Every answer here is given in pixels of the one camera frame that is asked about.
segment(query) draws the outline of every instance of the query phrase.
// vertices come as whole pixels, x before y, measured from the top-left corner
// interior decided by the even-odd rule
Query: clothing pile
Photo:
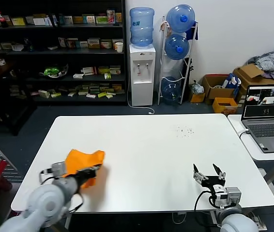
[[[252,57],[246,64],[252,63],[264,71],[262,76],[274,79],[274,52],[269,52],[259,57]]]

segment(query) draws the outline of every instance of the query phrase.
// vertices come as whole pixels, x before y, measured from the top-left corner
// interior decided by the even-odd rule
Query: robotic arm
[[[17,217],[5,221],[0,232],[37,232],[57,223],[69,212],[72,196],[90,178],[96,177],[101,165],[55,179],[50,185],[41,185],[30,196],[27,209]]]
[[[216,209],[215,217],[220,232],[258,232],[254,221],[241,214],[239,205],[242,193],[237,187],[224,187],[226,173],[213,164],[218,174],[208,175],[200,173],[195,164],[193,178],[202,186],[208,188],[211,194],[209,203]]]

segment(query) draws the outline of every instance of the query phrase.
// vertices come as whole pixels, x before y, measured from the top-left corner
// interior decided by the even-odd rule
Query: laptop keyboard
[[[256,137],[274,136],[274,124],[248,125],[248,128]]]

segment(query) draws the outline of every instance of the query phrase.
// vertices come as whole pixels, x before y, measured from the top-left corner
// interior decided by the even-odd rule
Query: laptop
[[[242,123],[264,153],[274,152],[274,85],[248,86]]]

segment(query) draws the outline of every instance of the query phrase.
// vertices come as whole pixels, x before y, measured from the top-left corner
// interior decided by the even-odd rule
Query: orange cloth
[[[78,170],[92,167],[96,164],[103,165],[104,157],[104,151],[96,151],[93,154],[85,154],[72,149],[65,160],[67,174],[65,174],[64,177],[70,174],[76,174]],[[81,188],[85,189],[93,186],[95,185],[95,181],[95,178],[91,178],[86,183],[84,183]]]

